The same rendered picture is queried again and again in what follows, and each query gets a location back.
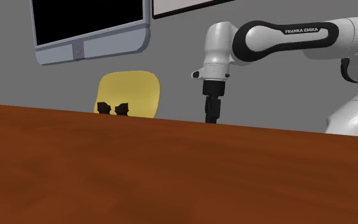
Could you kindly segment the yellow chair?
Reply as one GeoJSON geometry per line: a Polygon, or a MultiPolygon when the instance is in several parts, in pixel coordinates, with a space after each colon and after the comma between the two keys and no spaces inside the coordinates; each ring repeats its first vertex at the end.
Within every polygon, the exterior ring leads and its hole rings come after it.
{"type": "Polygon", "coordinates": [[[122,71],[104,75],[99,83],[93,112],[98,103],[111,107],[110,113],[121,104],[128,105],[128,116],[154,118],[158,111],[161,86],[158,78],[147,71],[122,71]]]}

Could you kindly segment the dark brown lumpy object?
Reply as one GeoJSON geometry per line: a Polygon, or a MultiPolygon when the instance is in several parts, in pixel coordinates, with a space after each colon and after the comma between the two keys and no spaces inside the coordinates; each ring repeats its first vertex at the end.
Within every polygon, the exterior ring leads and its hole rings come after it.
{"type": "Polygon", "coordinates": [[[97,103],[97,111],[100,114],[110,114],[111,112],[111,106],[108,105],[106,102],[98,102],[97,103]]]}
{"type": "Polygon", "coordinates": [[[121,115],[121,116],[127,116],[128,115],[128,112],[129,112],[129,109],[128,109],[128,103],[121,103],[120,105],[116,106],[114,108],[114,112],[117,114],[117,115],[121,115]]]}

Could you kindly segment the brown wooden table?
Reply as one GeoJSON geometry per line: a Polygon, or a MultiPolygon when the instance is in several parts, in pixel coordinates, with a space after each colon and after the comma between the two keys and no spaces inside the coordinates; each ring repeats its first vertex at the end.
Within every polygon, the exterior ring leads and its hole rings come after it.
{"type": "Polygon", "coordinates": [[[358,137],[0,105],[0,224],[358,224],[358,137]]]}

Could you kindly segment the grey computer monitor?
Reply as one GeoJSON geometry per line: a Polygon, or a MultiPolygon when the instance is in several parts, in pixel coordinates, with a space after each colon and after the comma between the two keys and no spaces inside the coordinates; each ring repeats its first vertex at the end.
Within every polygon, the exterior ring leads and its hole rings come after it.
{"type": "Polygon", "coordinates": [[[150,0],[29,0],[41,65],[128,55],[151,38],[150,0]]]}

